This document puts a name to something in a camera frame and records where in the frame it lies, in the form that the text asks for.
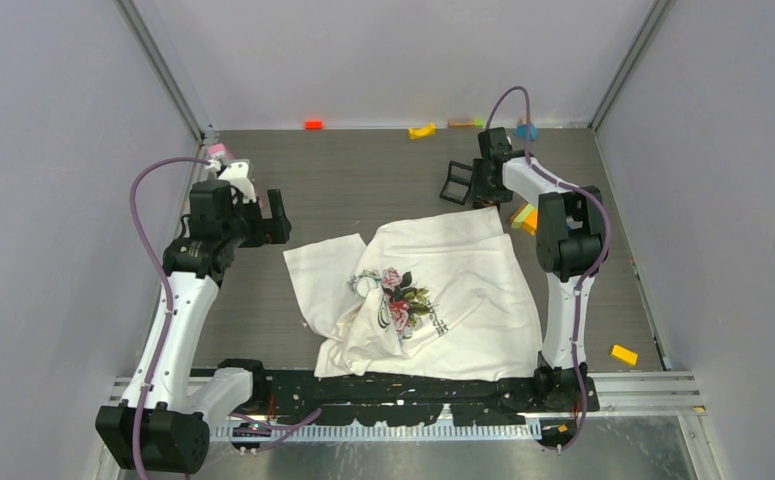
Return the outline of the white floral t-shirt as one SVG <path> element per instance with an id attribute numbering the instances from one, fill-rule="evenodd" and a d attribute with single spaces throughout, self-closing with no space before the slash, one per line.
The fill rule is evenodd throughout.
<path id="1" fill-rule="evenodd" d="M 324 339 L 318 378 L 367 373 L 497 381 L 536 368 L 537 307 L 497 210 L 392 222 L 284 259 L 307 326 Z M 361 276 L 378 281 L 367 297 Z"/>

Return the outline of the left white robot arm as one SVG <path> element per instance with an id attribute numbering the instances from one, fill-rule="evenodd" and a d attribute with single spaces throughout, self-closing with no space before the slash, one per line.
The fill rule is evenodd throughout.
<path id="1" fill-rule="evenodd" d="M 204 464 L 210 435 L 235 410 L 261 412 L 269 402 L 258 360 L 220 363 L 195 392 L 188 385 L 198 340 L 239 248 L 290 238 L 282 193 L 267 193 L 269 217 L 257 200 L 225 180 L 192 186 L 180 234 L 153 264 L 161 300 L 141 360 L 117 405 L 99 409 L 95 428 L 116 463 L 140 476 L 192 475 Z"/>

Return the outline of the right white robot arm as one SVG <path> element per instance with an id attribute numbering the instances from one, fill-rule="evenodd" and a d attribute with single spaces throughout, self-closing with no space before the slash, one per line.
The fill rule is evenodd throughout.
<path id="1" fill-rule="evenodd" d="M 599 189 L 569 183 L 513 147 L 503 128 L 478 133 L 474 201 L 498 205 L 518 195 L 534 206 L 536 257 L 547 274 L 546 333 L 535 369 L 534 397 L 559 410 L 586 390 L 584 327 L 588 296 L 607 259 L 610 219 Z"/>

